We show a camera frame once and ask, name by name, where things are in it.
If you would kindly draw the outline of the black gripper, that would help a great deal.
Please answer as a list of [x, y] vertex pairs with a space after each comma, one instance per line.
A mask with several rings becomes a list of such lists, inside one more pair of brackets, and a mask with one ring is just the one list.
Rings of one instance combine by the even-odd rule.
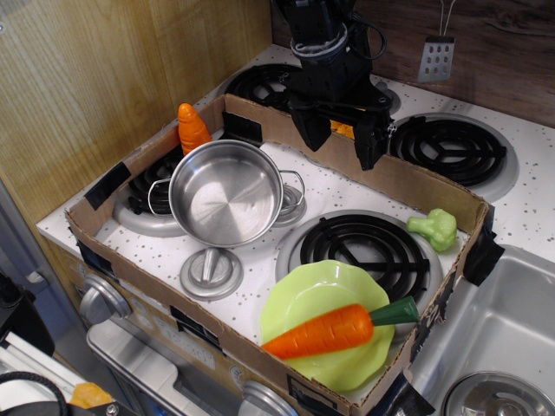
[[331, 135], [330, 121], [354, 126], [356, 156], [372, 170], [388, 151], [391, 100], [370, 75], [375, 54], [368, 42], [292, 42], [301, 69], [283, 78], [289, 111], [304, 144], [318, 151]]

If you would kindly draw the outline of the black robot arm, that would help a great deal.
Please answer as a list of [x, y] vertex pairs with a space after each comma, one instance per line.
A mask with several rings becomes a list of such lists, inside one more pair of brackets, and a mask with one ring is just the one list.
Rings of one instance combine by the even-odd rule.
[[352, 1], [278, 1], [291, 31], [297, 72], [282, 77], [291, 118], [312, 150], [331, 135], [334, 121], [353, 128], [356, 156], [364, 170], [388, 151], [392, 100], [370, 80], [373, 62], [387, 48], [381, 36], [377, 53], [369, 31], [378, 26], [360, 15]]

